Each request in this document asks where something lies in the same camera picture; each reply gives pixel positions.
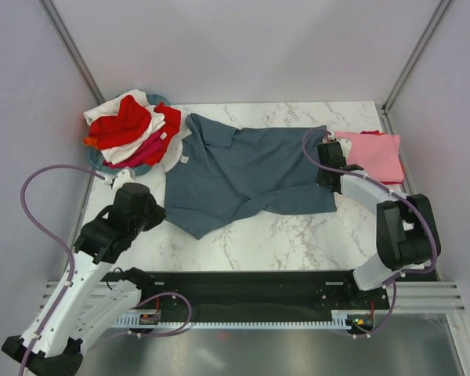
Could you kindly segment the grey-blue t shirt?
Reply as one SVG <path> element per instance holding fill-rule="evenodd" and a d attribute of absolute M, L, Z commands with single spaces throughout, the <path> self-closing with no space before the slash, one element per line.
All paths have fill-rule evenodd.
<path fill-rule="evenodd" d="M 278 215 L 335 212 L 334 194 L 316 184 L 317 144 L 326 128 L 234 128 L 199 114 L 165 175 L 166 219 L 190 236 L 266 211 Z"/>

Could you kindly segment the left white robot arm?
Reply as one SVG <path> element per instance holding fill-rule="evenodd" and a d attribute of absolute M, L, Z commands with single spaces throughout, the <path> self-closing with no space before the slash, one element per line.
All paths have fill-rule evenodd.
<path fill-rule="evenodd" d="M 96 339 L 120 316 L 156 299 L 153 277 L 133 267 L 120 274 L 114 290 L 89 311 L 83 308 L 98 283 L 142 232 L 165 219 L 150 189 L 125 183 L 114 202 L 82 228 L 69 266 L 35 322 L 8 337 L 2 351 L 35 375 L 74 375 Z"/>

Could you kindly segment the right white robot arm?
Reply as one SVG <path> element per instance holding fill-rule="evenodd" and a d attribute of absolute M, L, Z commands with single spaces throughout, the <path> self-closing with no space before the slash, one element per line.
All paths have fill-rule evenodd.
<path fill-rule="evenodd" d="M 343 288 L 345 303 L 361 308 L 371 290 L 407 273 L 433 271 L 441 243 L 429 198 L 396 192 L 359 165 L 347 164 L 338 141 L 320 143 L 317 151 L 316 183 L 362 204 L 376 219 L 376 253 L 353 270 L 354 282 Z"/>

